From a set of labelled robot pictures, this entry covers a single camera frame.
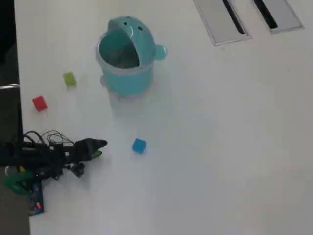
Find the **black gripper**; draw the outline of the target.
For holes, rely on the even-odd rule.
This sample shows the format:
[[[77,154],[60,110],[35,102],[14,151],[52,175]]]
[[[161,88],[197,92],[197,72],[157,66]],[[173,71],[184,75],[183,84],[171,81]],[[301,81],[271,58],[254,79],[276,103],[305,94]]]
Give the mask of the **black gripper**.
[[[99,150],[107,146],[106,140],[86,138],[77,141],[74,145],[65,146],[66,164],[91,161],[102,155]]]

